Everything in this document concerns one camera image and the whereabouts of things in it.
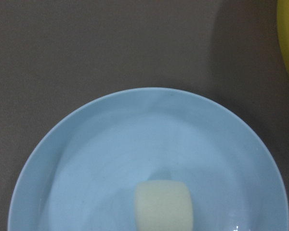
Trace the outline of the white steamed bun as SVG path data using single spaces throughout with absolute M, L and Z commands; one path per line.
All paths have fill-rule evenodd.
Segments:
M 191 194 L 179 181 L 139 183 L 134 194 L 134 214 L 138 231 L 191 231 L 194 226 Z

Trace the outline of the light blue plate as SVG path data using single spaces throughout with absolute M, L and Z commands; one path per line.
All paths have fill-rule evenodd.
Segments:
M 277 165 L 237 115 L 176 89 L 138 88 L 72 112 L 39 142 L 15 186 L 10 231 L 133 231 L 135 186 L 184 182 L 196 231 L 288 231 Z

